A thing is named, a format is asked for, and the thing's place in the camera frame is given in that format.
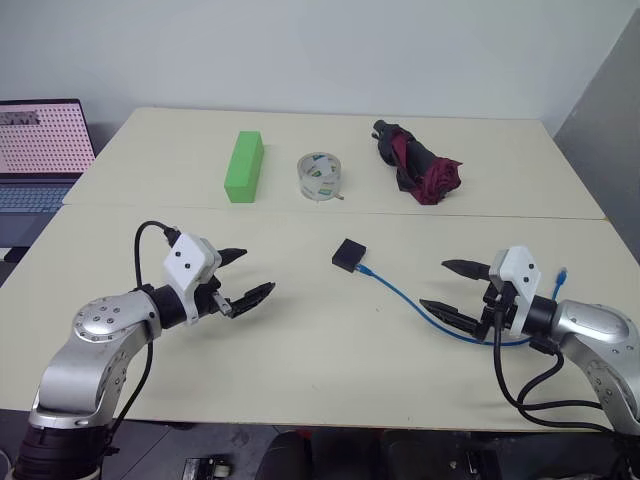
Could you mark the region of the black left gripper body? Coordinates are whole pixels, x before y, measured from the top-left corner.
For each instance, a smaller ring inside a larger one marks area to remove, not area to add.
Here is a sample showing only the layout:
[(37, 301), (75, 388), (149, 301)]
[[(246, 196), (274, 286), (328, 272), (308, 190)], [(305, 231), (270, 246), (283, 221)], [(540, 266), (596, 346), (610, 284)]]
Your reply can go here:
[(194, 302), (198, 318), (220, 312), (230, 317), (233, 309), (229, 300), (220, 293), (221, 282), (212, 276), (207, 282), (199, 284), (194, 291)]

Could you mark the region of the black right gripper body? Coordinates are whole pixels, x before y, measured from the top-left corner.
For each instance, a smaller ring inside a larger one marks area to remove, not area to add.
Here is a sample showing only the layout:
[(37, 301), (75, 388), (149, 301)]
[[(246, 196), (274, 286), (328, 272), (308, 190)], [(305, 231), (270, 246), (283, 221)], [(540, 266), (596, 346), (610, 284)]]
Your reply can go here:
[(496, 287), (488, 272), (481, 272), (479, 278), (489, 282), (483, 296), (485, 307), (478, 327), (478, 340), (484, 342), (491, 327), (494, 331), (501, 332), (510, 325), (509, 312), (514, 308), (517, 292), (510, 282)]

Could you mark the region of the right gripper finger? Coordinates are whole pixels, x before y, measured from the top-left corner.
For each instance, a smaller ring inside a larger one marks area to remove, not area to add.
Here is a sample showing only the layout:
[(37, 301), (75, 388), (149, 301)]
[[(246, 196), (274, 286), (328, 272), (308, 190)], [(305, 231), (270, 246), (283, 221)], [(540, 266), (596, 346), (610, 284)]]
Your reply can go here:
[(490, 280), (490, 266), (484, 263), (463, 259), (450, 259), (442, 261), (441, 265), (465, 278), (484, 281)]
[(472, 317), (460, 313), (455, 307), (442, 302), (425, 299), (420, 299), (420, 304), (445, 324), (470, 334), (472, 337), (484, 336), (484, 327), (481, 323)]

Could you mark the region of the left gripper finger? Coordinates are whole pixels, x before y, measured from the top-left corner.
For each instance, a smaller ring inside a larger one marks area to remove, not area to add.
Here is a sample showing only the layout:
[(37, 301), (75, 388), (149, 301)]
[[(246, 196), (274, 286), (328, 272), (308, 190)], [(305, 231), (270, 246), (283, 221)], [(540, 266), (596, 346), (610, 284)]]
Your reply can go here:
[(236, 318), (258, 306), (271, 294), (275, 286), (276, 284), (274, 282), (261, 284), (245, 292), (241, 298), (231, 301), (229, 303), (231, 307), (229, 317)]
[(220, 257), (218, 268), (222, 268), (233, 263), (247, 253), (248, 251), (242, 248), (225, 248), (218, 250), (217, 254)]

